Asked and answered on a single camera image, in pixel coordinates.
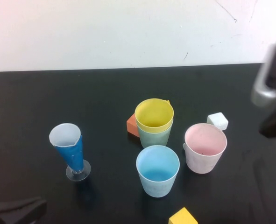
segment light blue cup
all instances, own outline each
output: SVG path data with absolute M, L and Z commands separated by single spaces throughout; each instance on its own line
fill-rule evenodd
M 139 153 L 136 167 L 145 192 L 152 197 L 164 197 L 179 171 L 179 158 L 166 146 L 149 146 Z
M 168 127 L 165 131 L 160 133 L 146 132 L 140 129 L 139 126 L 137 125 L 140 141 L 143 148 L 146 148 L 148 146 L 154 146 L 154 145 L 166 146 L 170 136 L 172 125 L 173 125 L 173 121 L 170 127 Z

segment orange block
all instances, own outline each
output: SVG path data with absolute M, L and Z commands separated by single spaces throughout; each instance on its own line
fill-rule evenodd
M 134 114 L 127 120 L 127 131 L 137 137 L 140 137 L 136 124 L 136 117 Z

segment pink cup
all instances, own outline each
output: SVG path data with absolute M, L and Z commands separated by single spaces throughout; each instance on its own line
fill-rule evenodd
M 198 174 L 212 171 L 227 146 L 225 134 L 210 124 L 195 124 L 184 135 L 185 159 Z

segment cup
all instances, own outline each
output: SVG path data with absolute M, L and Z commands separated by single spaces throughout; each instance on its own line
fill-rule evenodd
M 166 146 L 149 146 L 139 153 L 136 167 L 145 192 L 152 197 L 164 197 L 179 171 L 179 158 Z
M 161 133 L 173 122 L 174 110 L 163 99 L 146 99 L 137 105 L 134 112 L 137 126 L 148 133 Z
M 66 175 L 70 180 L 81 181 L 90 174 L 91 166 L 83 160 L 82 135 L 78 126 L 70 123 L 57 125 L 51 130 L 49 139 L 67 163 Z
M 153 145 L 166 146 L 170 136 L 172 124 L 173 124 L 173 119 L 172 119 L 171 125 L 165 131 L 160 133 L 149 133 L 142 130 L 139 126 L 137 126 L 139 136 L 140 136 L 140 141 L 143 148 L 146 148 L 148 146 L 153 146 Z
M 184 135 L 185 159 L 195 173 L 212 171 L 227 146 L 225 134 L 210 124 L 195 124 Z

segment mug handle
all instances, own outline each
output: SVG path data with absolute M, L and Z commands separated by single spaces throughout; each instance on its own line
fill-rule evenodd
M 185 143 L 183 144 L 183 148 L 184 148 L 184 151 L 186 151 L 186 144 Z

